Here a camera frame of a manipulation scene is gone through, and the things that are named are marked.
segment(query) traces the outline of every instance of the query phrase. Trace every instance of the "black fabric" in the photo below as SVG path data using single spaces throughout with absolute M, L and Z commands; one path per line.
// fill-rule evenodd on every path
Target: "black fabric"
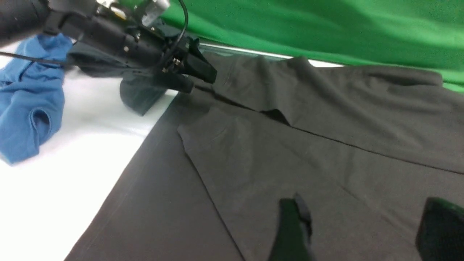
M 67 261 L 243 260 L 177 133 L 207 112 L 189 98 L 147 136 Z
M 420 260 L 374 211 L 250 121 L 212 109 L 179 128 L 184 148 L 246 260 L 266 260 L 280 198 L 302 195 L 319 260 Z
M 392 66 L 315 68 L 306 58 L 206 58 L 221 71 L 197 82 L 255 111 L 370 152 L 464 173 L 464 96 L 434 72 Z
M 285 86 L 305 80 L 311 83 L 310 78 L 302 75 L 304 71 L 317 73 L 317 69 L 290 67 L 295 59 L 267 64 L 260 58 L 208 58 L 219 69 L 219 82 L 212 88 L 216 93 L 194 90 L 191 95 L 179 95 L 174 100 L 67 260 L 235 261 L 243 256 L 247 261 L 264 261 L 277 233 L 278 200 L 299 192 L 311 210 L 312 246 L 319 261 L 413 261 L 419 260 L 414 240 L 426 199 L 437 196 L 464 205 L 464 176 L 445 170 L 462 170 L 457 160 L 462 153 L 457 148 L 462 137 L 453 139 L 456 144 L 449 142 L 451 137 L 443 137 L 462 126 L 461 116 L 457 115 L 460 98 L 443 93 L 446 90 L 439 83 L 433 85 L 429 79 L 428 85 L 392 84 L 387 88 L 385 81 L 391 83 L 394 75 L 400 74 L 395 71 L 399 69 L 387 68 L 388 77 L 352 72 L 359 68 L 321 69 L 321 75 L 322 71 L 332 70 L 327 78 L 338 79 L 340 96 L 356 102 L 339 107 L 337 104 L 343 99 L 334 101 L 332 95 L 318 95 L 324 93 L 323 85 L 296 84 L 305 87 L 301 89 L 304 92 L 297 88 L 294 99 L 309 99 L 306 104 L 312 107 L 296 111 L 301 113 L 292 114 L 295 119 L 281 107 L 280 114 L 276 110 L 263 114 L 244 108 L 251 108 L 246 102 L 254 103 L 247 97 L 254 97 L 260 104 L 261 96 L 253 95 L 255 89 L 272 90 L 276 82 L 288 83 Z M 417 73 L 424 74 L 424 79 L 437 79 L 434 74 Z M 227 88 L 220 92 L 215 88 L 221 82 Z M 353 90 L 343 87 L 346 82 L 352 83 Z M 211 89 L 211 85 L 197 84 L 201 89 Z M 332 94 L 337 93 L 335 85 L 332 87 L 328 85 Z M 264 94 L 268 101 L 282 102 L 291 97 L 285 90 L 281 88 L 282 93 L 277 96 Z M 370 104 L 363 112 L 372 111 L 376 116 L 373 121 L 388 123 L 386 134 L 379 132 L 379 141 L 393 137 L 389 140 L 391 150 L 376 146 L 371 137 L 379 129 L 372 128 L 367 118 L 357 116 L 355 112 L 359 110 L 349 108 L 364 106 L 370 95 L 375 98 L 376 91 L 382 93 L 379 99 L 382 95 L 388 97 L 386 101 L 392 102 L 392 109 L 387 110 L 380 102 L 382 99 L 377 99 L 382 110 Z M 239 98 L 230 93 L 240 94 Z M 292 108 L 291 99 L 287 102 Z M 432 103 L 429 113 L 419 110 L 417 103 Z M 324 114 L 323 107 L 327 109 L 325 117 L 318 115 Z M 405 111 L 411 120 L 406 121 L 398 111 Z M 279 121 L 281 114 L 288 123 L 309 123 L 292 128 Z M 339 114 L 363 121 L 351 124 Z M 185 147 L 190 148 L 188 155 L 176 131 L 179 125 L 184 126 L 181 133 Z M 315 125 L 323 128 L 322 133 L 300 130 Z M 212 140 L 221 129 L 224 132 Z M 426 129 L 437 130 L 436 135 L 430 136 Z M 348 135 L 344 142 L 329 135 L 357 131 L 363 135 L 354 135 L 356 139 Z M 420 142 L 410 143 L 404 138 L 409 137 L 405 133 Z M 201 150 L 208 143 L 216 149 Z M 399 148 L 408 153 L 399 157 L 394 153 Z M 428 151 L 440 155 L 425 162 L 421 157 Z

